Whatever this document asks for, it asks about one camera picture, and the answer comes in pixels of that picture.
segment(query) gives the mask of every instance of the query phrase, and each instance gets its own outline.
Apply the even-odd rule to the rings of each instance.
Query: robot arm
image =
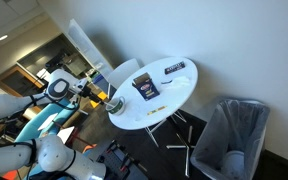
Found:
[[[95,102],[102,103],[101,99],[91,92],[86,86],[87,80],[76,79],[71,74],[62,69],[55,70],[49,81],[45,93],[26,97],[15,97],[9,94],[0,94],[0,119],[21,112],[29,107],[48,104],[61,100],[68,91],[79,94],[83,97],[89,97]]]
[[[56,135],[0,147],[0,173],[38,161],[46,172],[65,171],[75,179],[104,179],[104,164],[67,148]]]

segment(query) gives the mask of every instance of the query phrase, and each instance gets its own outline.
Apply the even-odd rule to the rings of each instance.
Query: desk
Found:
[[[165,75],[164,69],[184,61],[185,68]],[[140,93],[132,86],[133,79],[147,72],[160,95],[145,101]],[[186,76],[189,84],[182,87],[171,88],[169,82],[174,78]],[[115,92],[113,98],[123,96],[125,98],[125,110],[120,115],[109,114],[111,122],[125,130],[142,129],[161,121],[176,112],[191,96],[198,79],[198,72],[195,64],[186,58],[170,57],[154,61],[136,71],[126,79]],[[166,108],[148,115],[147,113],[160,107]]]

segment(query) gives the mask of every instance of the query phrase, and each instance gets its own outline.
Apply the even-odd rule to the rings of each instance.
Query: floor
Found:
[[[78,136],[90,144],[96,144],[104,140],[117,140],[119,144],[126,147],[126,151],[133,158],[140,161],[147,170],[146,174],[150,179],[208,179],[192,166],[190,167],[190,178],[185,177],[185,150],[166,148],[167,144],[180,143],[169,122],[164,123],[154,132],[154,136],[160,145],[158,148],[144,129],[126,131],[115,127],[110,122],[104,106],[100,105],[94,109],[88,104],[88,100],[84,99],[81,109],[88,112],[89,115],[76,113],[65,126],[78,127]],[[188,123],[178,121],[178,125],[185,134],[188,132],[188,124],[193,126],[192,144],[195,144],[206,123],[185,112],[182,112],[182,114],[188,120]],[[83,151],[86,144],[74,140],[70,146],[78,151]],[[260,159],[254,179],[279,180],[286,178],[288,179],[288,161],[265,151]]]

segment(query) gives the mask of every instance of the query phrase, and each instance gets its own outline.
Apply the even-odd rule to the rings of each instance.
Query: box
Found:
[[[138,90],[145,101],[150,100],[160,94],[148,73],[144,73],[141,76],[135,78],[132,86]]]

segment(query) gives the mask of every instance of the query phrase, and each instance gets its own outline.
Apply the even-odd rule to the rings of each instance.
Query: white wall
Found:
[[[0,74],[16,64],[18,60],[41,45],[60,35],[61,31],[51,20],[35,26],[0,47]]]
[[[266,148],[288,159],[288,1],[39,2],[64,32],[75,18],[112,64],[194,60],[198,87],[183,109],[205,120],[217,96],[266,103]]]

